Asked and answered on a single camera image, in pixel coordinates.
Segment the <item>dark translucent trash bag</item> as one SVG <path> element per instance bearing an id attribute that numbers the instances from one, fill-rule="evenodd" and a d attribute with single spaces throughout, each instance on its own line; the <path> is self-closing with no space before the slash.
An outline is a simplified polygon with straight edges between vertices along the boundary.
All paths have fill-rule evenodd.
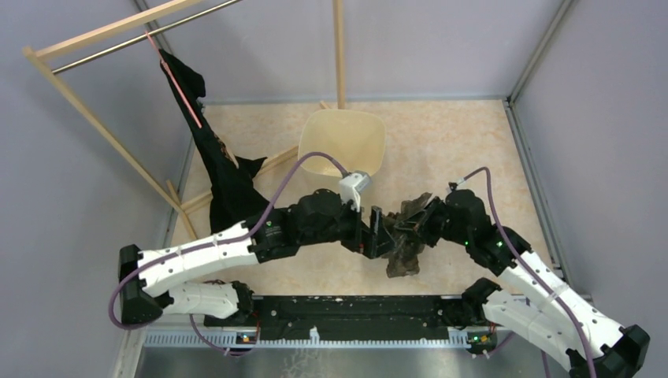
<path id="1" fill-rule="evenodd" d="M 395 248 L 382 256 L 388 259 L 388 278 L 414 276 L 420 272 L 418 255 L 424 251 L 425 244 L 410 239 L 407 234 L 399 231 L 396 225 L 422 211 L 431 197 L 432 193 L 424 192 L 415 199 L 404 200 L 398 212 L 390 212 L 384 216 L 384 226 L 395 241 Z"/>

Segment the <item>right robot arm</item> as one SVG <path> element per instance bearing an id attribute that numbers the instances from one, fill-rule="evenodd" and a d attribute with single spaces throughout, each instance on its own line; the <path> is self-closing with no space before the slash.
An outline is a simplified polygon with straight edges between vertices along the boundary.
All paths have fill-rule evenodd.
<path id="1" fill-rule="evenodd" d="M 511 330 L 557 361 L 572 377 L 632 377 L 643 366 L 650 336 L 639 325 L 623 326 L 604 315 L 559 278 L 514 230 L 492 222 L 471 190 L 440 199 L 426 192 L 404 201 L 386 221 L 404 246 L 464 246 L 479 266 L 518 289 L 513 300 L 498 284 L 479 279 L 467 289 L 462 315 Z"/>

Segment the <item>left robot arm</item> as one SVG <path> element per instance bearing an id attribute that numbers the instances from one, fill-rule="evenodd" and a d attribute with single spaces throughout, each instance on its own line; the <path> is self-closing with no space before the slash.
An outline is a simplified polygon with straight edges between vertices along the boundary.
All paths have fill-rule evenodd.
<path id="1" fill-rule="evenodd" d="M 207 315 L 246 324 L 253 313 L 252 292 L 239 281 L 197 283 L 197 279 L 236 266 L 290 258 L 302 246 L 340 243 L 368 259 L 395 248 L 374 206 L 370 223 L 351 199 L 318 190 L 287 208 L 273 208 L 206 238 L 162 250 L 135 244 L 119 251 L 119 284 L 109 303 L 110 320 L 136 329 L 166 314 Z"/>

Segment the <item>cream plastic trash bin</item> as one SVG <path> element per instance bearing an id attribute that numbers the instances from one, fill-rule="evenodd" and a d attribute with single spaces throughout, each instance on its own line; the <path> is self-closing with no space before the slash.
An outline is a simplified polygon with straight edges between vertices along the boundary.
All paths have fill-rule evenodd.
<path id="1" fill-rule="evenodd" d="M 375 175 L 382 166 L 387 127 L 378 116 L 350 109 L 321 109 L 307 119 L 298 157 L 319 152 L 337 160 L 348 172 Z"/>

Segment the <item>black hanging t-shirt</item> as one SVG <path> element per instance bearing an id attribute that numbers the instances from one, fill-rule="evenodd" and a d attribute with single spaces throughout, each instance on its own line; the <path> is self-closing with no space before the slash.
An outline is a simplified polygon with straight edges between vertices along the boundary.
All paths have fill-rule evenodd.
<path id="1" fill-rule="evenodd" d="M 265 159 L 261 157 L 250 160 L 230 153 L 202 112 L 200 99 L 206 96 L 203 76 L 167 51 L 161 49 L 161 53 L 202 123 L 202 129 L 199 129 L 176 88 L 169 81 L 166 71 L 161 67 L 210 179 L 213 196 L 210 203 L 211 232 L 224 231 L 240 221 L 262 213 L 269 201 L 254 188 L 254 178 Z"/>

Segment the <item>pink clothes hanger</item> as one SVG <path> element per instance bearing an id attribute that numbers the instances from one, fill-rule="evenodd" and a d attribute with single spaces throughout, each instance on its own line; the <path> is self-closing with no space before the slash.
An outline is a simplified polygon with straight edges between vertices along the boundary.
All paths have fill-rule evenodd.
<path id="1" fill-rule="evenodd" d="M 150 42 L 150 44 L 151 44 L 151 46 L 153 47 L 153 49 L 156 51 L 156 53 L 157 53 L 157 55 L 158 55 L 158 57 L 159 57 L 159 59 L 160 59 L 160 65 L 161 65 L 161 67 L 166 71 L 166 74 L 167 74 L 167 77 L 169 78 L 169 81 L 170 81 L 170 82 L 172 83 L 172 85 L 176 88 L 176 91 L 177 91 L 178 95 L 181 97 L 182 103 L 186 106 L 188 112 L 190 113 L 191 118 L 194 120 L 194 122 L 195 122 L 195 124 L 197 125 L 197 127 L 198 127 L 199 129 L 202 129 L 202 123 L 201 123 L 199 117 L 197 116 L 197 114 L 196 114 L 194 108 L 192 107 L 191 103 L 189 102 L 187 96 L 185 95 L 185 93 L 184 93 L 182 87 L 180 86 L 180 84 L 179 84 L 178 81 L 176 80 L 176 77 L 174 76 L 173 71 L 172 71 L 171 68 L 169 67 L 169 64 L 167 63 L 167 61 L 166 61 L 166 60 L 164 59 L 164 57 L 162 56 L 161 49 L 158 48 L 156 42 L 155 42 L 155 41 L 153 40 L 153 38 L 150 36 L 150 33 L 149 33 L 148 31 L 145 31 L 144 34 L 145 34 L 145 36 L 147 37 L 147 40 Z"/>

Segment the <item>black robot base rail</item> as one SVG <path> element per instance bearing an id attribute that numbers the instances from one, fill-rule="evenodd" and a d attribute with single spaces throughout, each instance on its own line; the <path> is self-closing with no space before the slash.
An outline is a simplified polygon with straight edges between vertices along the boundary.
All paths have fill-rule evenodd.
<path id="1" fill-rule="evenodd" d="M 249 328 L 261 341 L 446 339 L 452 328 L 488 328 L 481 305 L 460 296 L 263 296 L 250 311 L 227 319 L 205 316 L 206 328 Z"/>

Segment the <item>metal clothes rail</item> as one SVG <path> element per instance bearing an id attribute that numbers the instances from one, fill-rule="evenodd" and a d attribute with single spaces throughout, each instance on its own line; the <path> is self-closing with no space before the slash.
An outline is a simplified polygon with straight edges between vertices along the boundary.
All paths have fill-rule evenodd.
<path id="1" fill-rule="evenodd" d="M 170 31 L 170 30 L 172 30 L 172 29 L 174 29 L 174 28 L 178 28 L 178 27 L 181 26 L 181 25 L 190 23 L 190 22 L 192 22 L 192 21 L 194 21 L 194 20 L 198 20 L 198 19 L 200 19 L 200 18 L 202 18 L 202 17 L 205 17 L 205 16 L 207 16 L 207 15 L 209 15 L 209 14 L 211 14 L 211 13 L 215 13 L 215 12 L 217 12 L 217 11 L 219 11 L 219 10 L 228 8 L 229 6 L 233 6 L 233 5 L 238 4 L 238 3 L 241 3 L 241 2 L 242 2 L 242 0 L 231 0 L 231 1 L 223 2 L 223 3 L 221 3 L 221 4 L 212 6 L 212 7 L 208 8 L 208 9 L 205 9 L 205 10 L 200 11 L 200 12 L 198 12 L 198 13 L 192 14 L 192 15 L 190 15 L 190 16 L 188 16 L 188 17 L 184 17 L 184 18 L 181 18 L 181 19 L 179 19 L 179 20 L 176 20 L 176 21 L 172 22 L 171 24 L 167 24 L 167 25 L 162 26 L 162 27 L 160 27 L 160 28 L 156 28 L 156 29 L 154 29 L 154 30 L 151 30 L 151 31 L 149 31 L 148 33 L 145 33 L 144 35 L 137 35 L 137 36 L 134 37 L 134 38 L 125 40 L 125 41 L 123 41 L 122 43 L 118 43 L 118 44 L 116 44 L 116 45 L 114 45 L 114 46 L 111 46 L 111 47 L 109 47 L 109 48 L 106 48 L 106 49 L 104 49 L 104 50 L 101 50 L 101 51 L 99 51 L 99 52 L 97 52 L 97 53 L 95 53 L 95 54 L 91 54 L 91 55 L 88 55 L 88 56 L 86 56 L 86 57 L 82 57 L 81 59 L 79 59 L 79 60 L 77 60 L 77 61 L 73 61 L 73 62 L 71 62 L 71 63 L 68 63 L 67 65 L 63 65 L 63 66 L 61 66 L 61 67 L 52 69 L 51 72 L 52 72 L 54 75 L 59 75 L 59 74 L 61 74 L 61 73 L 63 73 L 63 72 L 67 72 L 67 71 L 69 71 L 69 70 L 71 70 L 71 69 L 74 69 L 74 68 L 76 68 L 76 67 L 79 67 L 79 66 L 81 66 L 81 65 L 85 65 L 85 64 L 87 64 L 87 63 L 89 63 L 89 62 L 96 61 L 96 60 L 98 60 L 99 58 L 102 58 L 102 57 L 111 55 L 111 54 L 113 54 L 113 53 L 115 53 L 115 52 L 117 52 L 117 51 L 119 51 L 119 50 L 123 50 L 123 49 L 125 49 L 125 48 L 130 47 L 130 46 L 133 46 L 133 45 L 135 45 L 135 44 L 137 44 L 137 43 L 142 42 L 143 40 L 148 39 L 149 37 L 155 37 L 155 36 L 157 36 L 157 35 L 161 35 L 161 34 L 167 32 L 167 31 Z"/>

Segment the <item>wooden clothes rack frame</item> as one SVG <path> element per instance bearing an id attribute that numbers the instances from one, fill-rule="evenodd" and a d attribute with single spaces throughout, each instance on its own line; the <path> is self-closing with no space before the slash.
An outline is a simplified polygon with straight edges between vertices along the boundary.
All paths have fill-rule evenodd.
<path id="1" fill-rule="evenodd" d="M 36 35 L 49 43 L 38 50 L 26 47 L 26 58 L 160 196 L 165 196 L 162 187 L 117 140 L 106 121 L 97 117 L 75 91 L 60 79 L 62 73 L 54 75 L 51 70 L 122 43 L 121 36 L 138 31 L 161 18 L 174 15 L 188 17 L 223 2 L 227 1 L 219 1 L 217 4 L 210 1 L 165 1 L 145 9 L 130 10 L 120 1 L 7 1 L 2 4 L 2 14 L 8 22 L 16 23 L 8 32 L 12 37 L 17 37 L 20 31 L 26 31 L 30 36 Z M 261 10 L 265 10 L 270 19 L 278 22 L 280 29 L 284 29 L 298 21 L 305 22 L 315 15 L 313 7 L 318 6 L 323 15 L 332 15 L 334 20 L 320 20 L 312 31 L 328 35 L 342 31 L 342 5 L 341 1 L 242 1 L 228 8 L 234 8 L 235 20 L 256 32 L 263 26 L 257 15 Z"/>

